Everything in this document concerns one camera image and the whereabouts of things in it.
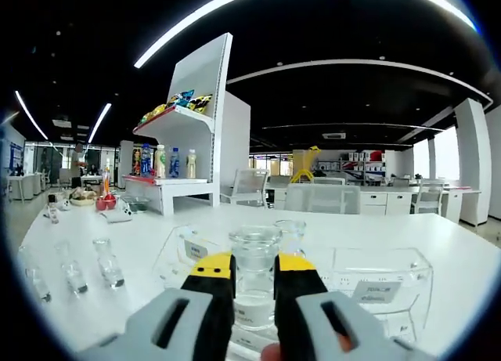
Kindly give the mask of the person's right hand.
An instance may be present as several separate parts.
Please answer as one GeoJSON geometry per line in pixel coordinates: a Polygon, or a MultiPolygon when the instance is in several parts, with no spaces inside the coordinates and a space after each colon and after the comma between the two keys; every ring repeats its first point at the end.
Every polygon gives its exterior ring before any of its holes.
{"type": "Polygon", "coordinates": [[[280,343],[274,343],[265,346],[261,351],[261,361],[281,361],[280,343]]]}

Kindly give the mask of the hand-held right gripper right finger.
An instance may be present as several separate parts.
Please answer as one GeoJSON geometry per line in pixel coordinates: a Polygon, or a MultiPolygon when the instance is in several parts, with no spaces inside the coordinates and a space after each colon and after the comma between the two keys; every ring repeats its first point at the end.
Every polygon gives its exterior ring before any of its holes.
{"type": "Polygon", "coordinates": [[[352,298],[328,291],[307,259],[275,260],[275,325],[283,360],[432,360],[397,338],[352,298]]]}

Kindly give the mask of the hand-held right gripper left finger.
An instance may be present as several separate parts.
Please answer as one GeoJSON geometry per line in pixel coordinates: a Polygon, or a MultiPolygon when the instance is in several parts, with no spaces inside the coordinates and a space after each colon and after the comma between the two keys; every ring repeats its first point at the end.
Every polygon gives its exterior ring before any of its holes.
{"type": "Polygon", "coordinates": [[[79,360],[224,360],[235,321],[235,258],[208,255],[180,288],[168,288],[132,314],[122,334],[79,360]]]}

